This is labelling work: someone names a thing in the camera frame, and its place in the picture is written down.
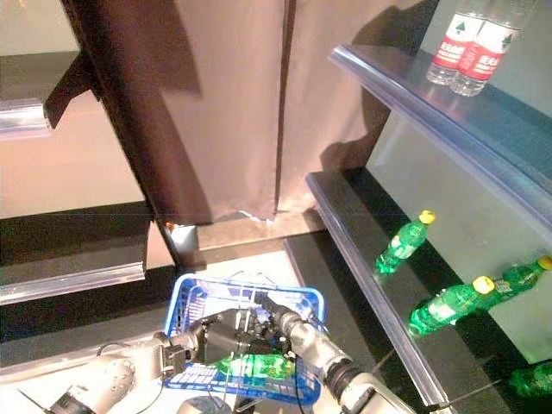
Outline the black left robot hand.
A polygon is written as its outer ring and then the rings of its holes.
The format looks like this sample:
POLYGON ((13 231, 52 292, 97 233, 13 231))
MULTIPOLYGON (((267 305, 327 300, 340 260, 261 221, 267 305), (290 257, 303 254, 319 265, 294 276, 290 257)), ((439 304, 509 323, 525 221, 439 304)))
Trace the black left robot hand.
POLYGON ((290 343, 256 309, 228 309, 203 317, 188 329, 198 344, 189 351, 191 361, 211 364, 234 355, 278 354, 289 351, 290 343))

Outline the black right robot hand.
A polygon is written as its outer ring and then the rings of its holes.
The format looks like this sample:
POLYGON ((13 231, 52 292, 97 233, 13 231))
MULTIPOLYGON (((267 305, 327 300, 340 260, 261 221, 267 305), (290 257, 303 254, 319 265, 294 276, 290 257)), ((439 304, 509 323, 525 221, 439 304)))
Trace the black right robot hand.
POLYGON ((292 330, 296 326, 303 323, 303 319, 296 311, 282 304, 277 304, 265 293, 259 293, 254 298, 254 302, 269 313, 273 325, 275 325, 286 338, 291 336, 292 330))

